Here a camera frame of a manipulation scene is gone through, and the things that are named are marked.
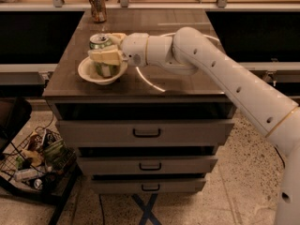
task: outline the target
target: black drawer handle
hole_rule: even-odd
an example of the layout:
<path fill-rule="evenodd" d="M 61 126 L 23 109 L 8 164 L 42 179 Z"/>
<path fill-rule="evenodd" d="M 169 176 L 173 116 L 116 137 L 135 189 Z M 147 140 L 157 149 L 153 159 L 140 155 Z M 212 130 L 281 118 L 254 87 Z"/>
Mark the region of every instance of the black drawer handle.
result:
<path fill-rule="evenodd" d="M 160 190 L 160 184 L 157 184 L 157 187 L 155 188 L 145 188 L 142 184 L 142 191 L 159 191 Z"/>
<path fill-rule="evenodd" d="M 158 138 L 161 134 L 161 130 L 159 128 L 157 131 L 153 132 L 149 130 L 145 130 L 145 131 L 137 130 L 134 128 L 132 130 L 132 134 L 136 138 Z"/>
<path fill-rule="evenodd" d="M 161 170 L 161 162 L 159 162 L 158 167 L 156 165 L 142 165 L 140 162 L 139 167 L 142 171 L 159 171 Z"/>

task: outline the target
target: bowl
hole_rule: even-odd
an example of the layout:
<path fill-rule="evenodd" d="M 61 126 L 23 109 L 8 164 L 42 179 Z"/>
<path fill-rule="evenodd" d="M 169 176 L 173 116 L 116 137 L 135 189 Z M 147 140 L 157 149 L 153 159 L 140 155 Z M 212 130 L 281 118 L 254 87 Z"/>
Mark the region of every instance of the bowl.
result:
<path fill-rule="evenodd" d="M 112 76 L 110 78 L 103 78 L 102 76 L 98 75 L 97 69 L 96 69 L 96 66 L 94 63 L 95 62 L 92 59 L 90 59 L 89 57 L 86 57 L 79 64 L 78 73 L 82 79 L 89 81 L 91 83 L 99 84 L 99 85 L 107 85 L 107 84 L 113 83 L 119 77 L 121 77 L 128 68 L 128 64 L 126 62 L 122 62 L 120 65 L 120 69 L 114 76 Z"/>

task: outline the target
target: white robotic arm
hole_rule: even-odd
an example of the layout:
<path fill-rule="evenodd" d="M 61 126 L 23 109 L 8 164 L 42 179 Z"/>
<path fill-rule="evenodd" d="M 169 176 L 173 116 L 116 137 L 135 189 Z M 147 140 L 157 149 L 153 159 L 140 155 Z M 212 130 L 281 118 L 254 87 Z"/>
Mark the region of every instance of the white robotic arm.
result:
<path fill-rule="evenodd" d="M 247 119 L 287 158 L 277 225 L 300 224 L 300 110 L 298 104 L 234 62 L 198 30 L 173 37 L 132 34 L 121 49 L 129 66 L 156 65 L 177 74 L 205 71 Z"/>

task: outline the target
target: gray drawer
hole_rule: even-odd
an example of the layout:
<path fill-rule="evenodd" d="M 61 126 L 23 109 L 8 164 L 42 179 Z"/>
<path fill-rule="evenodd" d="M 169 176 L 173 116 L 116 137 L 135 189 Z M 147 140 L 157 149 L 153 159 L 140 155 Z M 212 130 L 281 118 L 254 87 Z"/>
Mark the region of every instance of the gray drawer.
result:
<path fill-rule="evenodd" d="M 92 180 L 90 187 L 98 194 L 108 193 L 167 193 L 201 191 L 205 178 L 159 180 Z"/>
<path fill-rule="evenodd" d="M 233 121 L 58 121 L 56 126 L 71 147 L 194 146 L 225 143 Z"/>
<path fill-rule="evenodd" d="M 210 173 L 216 156 L 198 157 L 78 157 L 86 175 Z"/>

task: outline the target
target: tiled floor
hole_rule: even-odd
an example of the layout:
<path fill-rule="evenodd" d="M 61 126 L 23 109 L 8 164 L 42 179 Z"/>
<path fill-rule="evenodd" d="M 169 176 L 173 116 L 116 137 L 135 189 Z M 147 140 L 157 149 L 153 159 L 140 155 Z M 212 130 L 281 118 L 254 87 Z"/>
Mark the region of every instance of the tiled floor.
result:
<path fill-rule="evenodd" d="M 52 120 L 49 111 L 33 111 L 14 142 L 20 143 L 36 126 Z M 158 194 L 153 215 L 164 225 L 271 225 L 277 208 L 282 161 L 273 146 L 237 112 L 226 144 L 219 148 L 215 169 L 197 194 Z M 11 197 L 0 189 L 0 224 L 48 224 L 53 206 Z M 138 194 L 147 204 L 150 195 Z M 82 175 L 72 189 L 58 224 L 139 224 L 143 210 L 131 194 L 101 195 L 89 188 Z"/>

